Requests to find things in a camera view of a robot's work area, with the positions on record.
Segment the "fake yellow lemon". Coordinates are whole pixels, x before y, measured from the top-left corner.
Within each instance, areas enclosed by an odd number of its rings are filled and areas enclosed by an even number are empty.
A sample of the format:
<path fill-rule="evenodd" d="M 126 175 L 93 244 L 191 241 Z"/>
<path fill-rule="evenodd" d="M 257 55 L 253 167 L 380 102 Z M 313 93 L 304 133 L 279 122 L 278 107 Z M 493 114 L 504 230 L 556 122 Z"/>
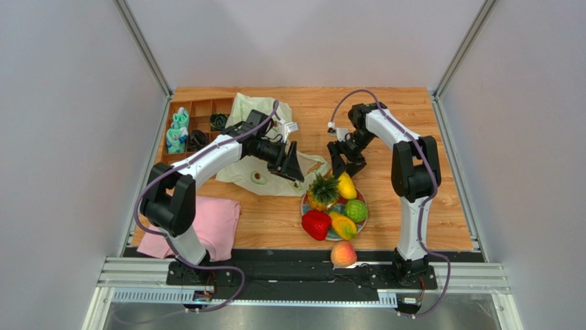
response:
<path fill-rule="evenodd" d="M 358 196 L 354 182 L 348 173 L 342 173 L 338 178 L 337 190 L 343 199 L 356 199 Z"/>

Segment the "fake pineapple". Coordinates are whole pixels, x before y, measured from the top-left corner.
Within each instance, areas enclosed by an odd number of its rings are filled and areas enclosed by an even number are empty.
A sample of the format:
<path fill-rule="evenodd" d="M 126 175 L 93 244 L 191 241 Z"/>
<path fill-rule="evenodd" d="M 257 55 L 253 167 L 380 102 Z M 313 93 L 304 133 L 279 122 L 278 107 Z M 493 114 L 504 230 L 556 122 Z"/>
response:
<path fill-rule="evenodd" d="M 339 179 L 335 177 L 324 177 L 321 174 L 317 174 L 316 179 L 307 191 L 307 204 L 309 207 L 320 212 L 330 210 L 340 197 L 338 184 Z"/>

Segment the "green custard apple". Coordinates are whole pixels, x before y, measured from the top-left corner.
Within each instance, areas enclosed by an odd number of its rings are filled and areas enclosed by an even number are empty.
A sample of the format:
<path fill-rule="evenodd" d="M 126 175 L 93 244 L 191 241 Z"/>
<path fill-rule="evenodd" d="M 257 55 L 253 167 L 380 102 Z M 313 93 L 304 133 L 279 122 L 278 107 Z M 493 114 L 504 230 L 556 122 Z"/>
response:
<path fill-rule="evenodd" d="M 361 223 L 367 219 L 369 209 L 363 201 L 359 199 L 351 199 L 345 204 L 344 215 L 355 223 Z"/>

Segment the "avocado print plastic bag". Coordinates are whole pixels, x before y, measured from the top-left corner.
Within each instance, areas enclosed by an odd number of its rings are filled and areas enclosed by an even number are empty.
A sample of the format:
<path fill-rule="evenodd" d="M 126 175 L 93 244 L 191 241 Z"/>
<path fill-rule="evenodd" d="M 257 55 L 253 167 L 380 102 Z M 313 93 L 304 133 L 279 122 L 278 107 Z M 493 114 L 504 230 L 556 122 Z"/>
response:
<path fill-rule="evenodd" d="M 252 110 L 266 115 L 273 110 L 274 98 L 250 97 L 237 93 L 232 104 L 227 125 L 232 126 L 247 119 Z M 272 174 L 269 162 L 252 155 L 245 156 L 238 162 L 221 169 L 215 179 L 219 182 L 233 183 L 256 195 L 277 197 L 301 197 L 318 175 L 326 176 L 331 170 L 327 160 L 318 155 L 297 152 L 299 167 L 304 181 L 291 181 Z"/>

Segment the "fake red apple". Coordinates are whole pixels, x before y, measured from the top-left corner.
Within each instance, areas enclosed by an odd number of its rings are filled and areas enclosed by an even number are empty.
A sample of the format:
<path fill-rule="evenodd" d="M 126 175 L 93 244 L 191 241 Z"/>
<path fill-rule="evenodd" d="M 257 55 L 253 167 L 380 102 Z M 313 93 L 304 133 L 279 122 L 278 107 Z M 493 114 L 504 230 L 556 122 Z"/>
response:
<path fill-rule="evenodd" d="M 313 239 L 324 241 L 327 237 L 332 218 L 320 211 L 309 210 L 302 216 L 302 227 Z"/>

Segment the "fake papaya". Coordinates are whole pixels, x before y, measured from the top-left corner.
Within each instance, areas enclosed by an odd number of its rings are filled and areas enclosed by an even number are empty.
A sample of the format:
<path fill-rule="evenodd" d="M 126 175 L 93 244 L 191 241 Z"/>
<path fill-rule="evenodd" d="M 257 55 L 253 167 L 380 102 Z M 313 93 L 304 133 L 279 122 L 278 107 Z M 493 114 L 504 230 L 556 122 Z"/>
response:
<path fill-rule="evenodd" d="M 332 220 L 332 230 L 340 239 L 350 241 L 356 237 L 358 226 L 350 218 L 336 211 L 331 211 L 329 216 Z"/>

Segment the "fake peach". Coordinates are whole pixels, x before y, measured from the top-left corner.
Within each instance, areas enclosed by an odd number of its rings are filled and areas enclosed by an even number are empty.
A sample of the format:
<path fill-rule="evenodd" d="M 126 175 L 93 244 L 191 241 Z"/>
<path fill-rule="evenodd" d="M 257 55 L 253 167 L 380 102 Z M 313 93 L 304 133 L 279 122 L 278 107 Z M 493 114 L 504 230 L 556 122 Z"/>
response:
<path fill-rule="evenodd" d="M 339 241 L 333 246 L 330 259 L 335 267 L 349 267 L 358 260 L 358 256 L 351 242 Z"/>

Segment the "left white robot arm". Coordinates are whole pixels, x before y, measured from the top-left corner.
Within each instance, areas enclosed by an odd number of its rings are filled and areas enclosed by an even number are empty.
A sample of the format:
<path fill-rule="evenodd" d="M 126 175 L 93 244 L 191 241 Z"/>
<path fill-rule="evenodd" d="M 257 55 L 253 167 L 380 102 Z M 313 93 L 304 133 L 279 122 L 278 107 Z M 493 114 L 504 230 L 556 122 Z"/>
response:
<path fill-rule="evenodd" d="M 196 194 L 201 185 L 221 169 L 245 157 L 267 164 L 273 175 L 292 182 L 303 182 L 296 142 L 285 138 L 272 141 L 266 135 L 274 124 L 275 112 L 268 115 L 252 110 L 241 122 L 226 127 L 208 146 L 173 165 L 157 163 L 134 206 L 135 215 L 143 215 L 158 228 L 178 260 L 202 269 L 207 250 L 193 229 Z"/>

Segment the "red teal floral plate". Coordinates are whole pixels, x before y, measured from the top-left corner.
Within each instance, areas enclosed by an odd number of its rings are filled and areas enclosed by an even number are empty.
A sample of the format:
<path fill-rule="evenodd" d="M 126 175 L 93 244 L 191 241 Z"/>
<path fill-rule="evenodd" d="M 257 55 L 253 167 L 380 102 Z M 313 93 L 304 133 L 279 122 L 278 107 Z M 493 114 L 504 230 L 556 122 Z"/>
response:
<path fill-rule="evenodd" d="M 369 218 L 367 200 L 360 189 L 356 198 L 340 196 L 329 209 L 323 210 L 310 202 L 305 193 L 301 202 L 302 227 L 317 241 L 350 241 L 364 229 Z"/>

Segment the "dark rolled sock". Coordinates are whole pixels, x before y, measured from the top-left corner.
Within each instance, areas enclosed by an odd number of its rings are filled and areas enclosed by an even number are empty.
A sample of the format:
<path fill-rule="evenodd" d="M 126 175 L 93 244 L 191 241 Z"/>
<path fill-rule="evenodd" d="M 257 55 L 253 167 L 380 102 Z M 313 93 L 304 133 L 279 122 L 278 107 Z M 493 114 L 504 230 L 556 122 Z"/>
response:
<path fill-rule="evenodd" d="M 211 131 L 222 131 L 226 128 L 228 121 L 228 115 L 225 113 L 213 113 L 210 118 L 210 130 Z"/>

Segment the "pink folded cloth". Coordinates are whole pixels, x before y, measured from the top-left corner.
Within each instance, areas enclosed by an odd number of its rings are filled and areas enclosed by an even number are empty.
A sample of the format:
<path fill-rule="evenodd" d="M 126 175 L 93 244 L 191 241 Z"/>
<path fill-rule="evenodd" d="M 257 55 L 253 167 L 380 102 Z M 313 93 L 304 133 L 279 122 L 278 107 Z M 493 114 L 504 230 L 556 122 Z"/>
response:
<path fill-rule="evenodd" d="M 240 212 L 240 203 L 233 199 L 196 198 L 193 229 L 212 261 L 231 259 Z M 137 251 L 158 259 L 175 254 L 163 237 L 154 234 L 145 234 Z"/>

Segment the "black rolled sock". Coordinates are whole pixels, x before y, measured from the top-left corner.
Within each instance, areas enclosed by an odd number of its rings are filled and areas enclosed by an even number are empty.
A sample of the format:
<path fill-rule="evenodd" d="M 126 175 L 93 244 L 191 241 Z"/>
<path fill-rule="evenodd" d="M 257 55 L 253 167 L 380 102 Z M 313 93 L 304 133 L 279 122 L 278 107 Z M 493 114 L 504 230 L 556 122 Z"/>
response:
<path fill-rule="evenodd" d="M 199 129 L 193 129 L 188 137 L 186 150 L 197 152 L 202 150 L 209 143 L 208 136 Z"/>

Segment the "wooden divider tray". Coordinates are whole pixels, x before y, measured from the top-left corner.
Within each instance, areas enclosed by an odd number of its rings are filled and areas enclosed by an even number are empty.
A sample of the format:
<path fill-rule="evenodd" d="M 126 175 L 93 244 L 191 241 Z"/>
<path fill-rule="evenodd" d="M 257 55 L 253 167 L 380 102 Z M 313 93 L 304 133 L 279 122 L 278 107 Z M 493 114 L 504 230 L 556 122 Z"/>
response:
<path fill-rule="evenodd" d="M 163 132 L 162 149 L 160 151 L 160 161 L 170 165 L 184 158 L 190 157 L 195 152 L 187 151 L 185 153 L 169 154 L 166 147 L 166 132 L 171 128 L 172 116 L 180 108 L 184 107 L 190 113 L 189 126 L 187 128 L 188 136 L 193 129 L 203 131 L 207 136 L 209 143 L 212 142 L 221 131 L 211 131 L 209 118 L 213 113 L 225 113 L 230 115 L 233 98 L 215 98 L 207 100 L 189 100 L 189 101 L 172 101 L 169 106 L 169 114 L 166 119 L 166 126 Z"/>

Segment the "teal rolled sock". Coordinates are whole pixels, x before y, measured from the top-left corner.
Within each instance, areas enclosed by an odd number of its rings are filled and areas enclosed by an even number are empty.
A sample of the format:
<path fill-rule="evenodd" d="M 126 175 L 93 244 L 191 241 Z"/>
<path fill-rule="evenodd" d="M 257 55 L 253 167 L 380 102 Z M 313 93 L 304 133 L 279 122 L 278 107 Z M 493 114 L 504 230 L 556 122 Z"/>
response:
<path fill-rule="evenodd" d="M 172 116 L 172 129 L 187 129 L 189 126 L 190 113 L 184 108 L 180 107 Z"/>
<path fill-rule="evenodd" d="M 168 129 L 166 132 L 166 147 L 169 154 L 185 153 L 188 131 L 186 127 Z"/>

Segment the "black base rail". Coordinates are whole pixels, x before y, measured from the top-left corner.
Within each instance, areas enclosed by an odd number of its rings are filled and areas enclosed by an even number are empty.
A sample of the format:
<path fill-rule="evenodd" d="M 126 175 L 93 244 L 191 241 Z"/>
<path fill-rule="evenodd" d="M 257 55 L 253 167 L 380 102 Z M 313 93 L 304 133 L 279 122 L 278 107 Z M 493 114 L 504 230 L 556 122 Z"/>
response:
<path fill-rule="evenodd" d="M 328 250 L 236 249 L 231 259 L 203 265 L 215 271 L 190 269 L 167 257 L 163 282 L 174 286 L 208 285 L 217 289 L 217 298 L 228 298 L 239 285 L 242 300 L 290 300 L 312 302 L 369 302 L 378 299 L 380 289 L 407 289 L 416 292 L 437 289 L 435 271 L 399 277 L 390 250 L 359 250 L 358 262 L 336 267 Z"/>

